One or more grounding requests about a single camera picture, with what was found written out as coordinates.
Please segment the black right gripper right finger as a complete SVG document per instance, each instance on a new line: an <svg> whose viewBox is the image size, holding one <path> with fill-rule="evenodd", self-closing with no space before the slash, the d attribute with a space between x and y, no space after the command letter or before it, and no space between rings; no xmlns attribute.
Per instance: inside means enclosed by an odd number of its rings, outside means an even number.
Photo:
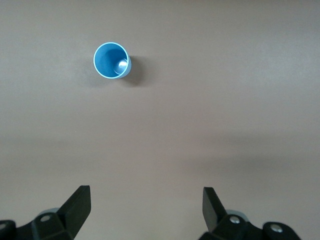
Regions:
<svg viewBox="0 0 320 240"><path fill-rule="evenodd" d="M212 187L204 187L202 214L208 231L201 240L298 240L298 234L281 222L266 222L254 226L239 211L226 210Z"/></svg>

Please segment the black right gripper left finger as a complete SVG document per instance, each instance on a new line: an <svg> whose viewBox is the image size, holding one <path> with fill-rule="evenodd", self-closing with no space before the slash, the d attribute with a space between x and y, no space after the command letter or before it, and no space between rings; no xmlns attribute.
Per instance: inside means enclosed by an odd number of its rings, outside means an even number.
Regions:
<svg viewBox="0 0 320 240"><path fill-rule="evenodd" d="M73 240L91 212L91 189L81 185L59 208L42 211L17 227L13 220L0 221L2 240Z"/></svg>

